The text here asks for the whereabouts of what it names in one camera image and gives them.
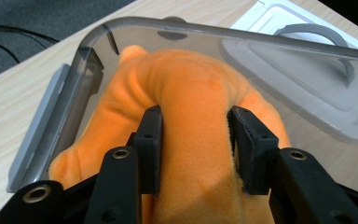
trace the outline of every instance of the plush toy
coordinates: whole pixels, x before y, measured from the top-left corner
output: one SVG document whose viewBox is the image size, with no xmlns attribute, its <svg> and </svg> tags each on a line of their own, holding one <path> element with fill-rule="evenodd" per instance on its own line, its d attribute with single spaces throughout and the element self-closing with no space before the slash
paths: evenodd
<svg viewBox="0 0 358 224">
<path fill-rule="evenodd" d="M 280 116 L 234 69 L 188 50 L 125 48 L 86 131 L 54 160 L 50 178 L 68 188 L 97 174 L 105 152 L 125 146 L 153 105 L 163 116 L 163 153 L 158 197 L 143 195 L 144 223 L 273 222 L 268 196 L 241 192 L 227 112 L 251 110 L 289 147 Z"/>
</svg>

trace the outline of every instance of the metal screw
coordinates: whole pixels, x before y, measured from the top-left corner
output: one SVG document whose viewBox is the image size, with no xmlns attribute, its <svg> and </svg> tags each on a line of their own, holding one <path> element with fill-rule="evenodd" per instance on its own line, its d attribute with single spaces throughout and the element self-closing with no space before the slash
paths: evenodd
<svg viewBox="0 0 358 224">
<path fill-rule="evenodd" d="M 130 155 L 130 152 L 126 148 L 119 149 L 113 153 L 113 158 L 123 159 Z"/>
<path fill-rule="evenodd" d="M 51 187 L 49 185 L 41 185 L 29 190 L 22 199 L 25 203 L 37 203 L 47 198 L 50 193 Z"/>
</svg>

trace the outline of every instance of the orange plush toy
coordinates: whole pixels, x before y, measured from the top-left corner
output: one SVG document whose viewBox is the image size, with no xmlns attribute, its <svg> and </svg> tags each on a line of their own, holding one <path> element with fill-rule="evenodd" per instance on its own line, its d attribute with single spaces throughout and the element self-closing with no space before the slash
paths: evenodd
<svg viewBox="0 0 358 224">
<path fill-rule="evenodd" d="M 276 110 L 228 65 L 205 55 L 125 48 L 89 125 L 51 164 L 65 188 L 99 172 L 103 155 L 125 146 L 148 107 L 163 122 L 158 197 L 143 195 L 144 223 L 270 223 L 268 196 L 245 196 L 231 155 L 227 112 L 251 110 L 280 139 L 289 140 Z"/>
</svg>

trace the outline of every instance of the plastic box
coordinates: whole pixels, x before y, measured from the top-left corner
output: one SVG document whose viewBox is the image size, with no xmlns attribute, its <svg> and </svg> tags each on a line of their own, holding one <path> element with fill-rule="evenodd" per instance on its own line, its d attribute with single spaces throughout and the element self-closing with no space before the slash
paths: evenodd
<svg viewBox="0 0 358 224">
<path fill-rule="evenodd" d="M 21 146 L 10 170 L 8 191 L 48 179 L 51 160 L 82 134 L 116 70 L 118 54 L 135 44 L 148 51 L 194 50 L 231 64 L 281 113 L 293 147 L 358 149 L 358 49 L 180 21 L 122 18 L 98 26 L 81 42 L 64 82 L 57 84 L 63 85 L 59 97 L 45 105 L 53 108 L 43 118 L 46 125 L 37 129 L 33 123 L 27 133 L 28 144 Z M 323 144 L 314 144 L 318 139 Z"/>
<path fill-rule="evenodd" d="M 356 38 L 346 34 L 333 24 L 322 20 L 289 0 L 258 0 L 231 26 L 231 29 L 274 35 L 277 30 L 283 29 L 286 25 L 290 24 L 322 25 L 342 36 L 348 43 L 349 48 L 358 49 L 358 40 Z M 330 45 L 333 44 L 321 35 L 307 32 L 297 32 L 284 36 Z"/>
</svg>

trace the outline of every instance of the wooden table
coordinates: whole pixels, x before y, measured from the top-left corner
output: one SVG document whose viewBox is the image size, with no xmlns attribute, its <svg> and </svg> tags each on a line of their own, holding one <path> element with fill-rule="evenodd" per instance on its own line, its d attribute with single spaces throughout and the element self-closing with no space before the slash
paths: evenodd
<svg viewBox="0 0 358 224">
<path fill-rule="evenodd" d="M 358 39 L 356 25 L 318 1 L 292 0 L 292 2 Z M 255 0 L 139 0 L 2 73 L 0 75 L 0 209 L 11 196 L 6 193 L 8 169 L 49 79 L 62 63 L 71 64 L 78 44 L 93 27 L 104 21 L 125 16 L 158 19 L 177 16 L 187 22 L 229 27 L 254 3 Z M 336 181 L 358 190 L 358 168 L 345 165 L 350 160 L 355 160 L 355 164 L 358 163 L 358 151 L 347 152 L 344 156 L 337 156 L 334 152 L 329 152 L 329 155 L 328 158 L 333 157 L 336 160 L 322 162 L 327 171 Z"/>
</svg>

